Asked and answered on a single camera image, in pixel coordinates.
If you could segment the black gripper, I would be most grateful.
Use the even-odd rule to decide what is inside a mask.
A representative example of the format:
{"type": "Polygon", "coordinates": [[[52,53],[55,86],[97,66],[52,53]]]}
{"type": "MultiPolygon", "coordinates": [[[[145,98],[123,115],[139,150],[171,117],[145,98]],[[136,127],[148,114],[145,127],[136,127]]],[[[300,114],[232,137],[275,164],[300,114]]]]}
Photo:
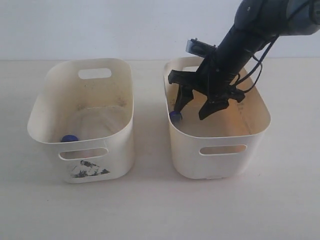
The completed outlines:
{"type": "Polygon", "coordinates": [[[200,120],[227,109],[229,99],[241,102],[245,93],[232,81],[239,77],[244,65],[244,57],[230,56],[229,59],[223,59],[212,53],[203,59],[196,71],[171,70],[168,83],[178,85],[174,111],[181,112],[194,99],[193,91],[207,97],[198,112],[200,120]]]}

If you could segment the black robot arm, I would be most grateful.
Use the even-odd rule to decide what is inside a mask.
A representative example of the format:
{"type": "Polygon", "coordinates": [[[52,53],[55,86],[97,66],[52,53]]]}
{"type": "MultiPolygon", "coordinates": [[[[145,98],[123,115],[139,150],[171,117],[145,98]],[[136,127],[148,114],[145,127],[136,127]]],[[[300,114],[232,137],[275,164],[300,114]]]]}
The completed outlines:
{"type": "Polygon", "coordinates": [[[201,120],[229,107],[229,100],[242,102],[246,91],[239,84],[246,80],[241,69],[255,54],[266,55],[281,36],[309,36],[320,29],[320,3],[317,0],[244,0],[234,22],[219,45],[190,39],[186,51],[202,58],[196,71],[172,70],[170,84],[177,84],[172,119],[182,118],[182,109],[194,92],[206,96],[199,110],[201,120]]]}

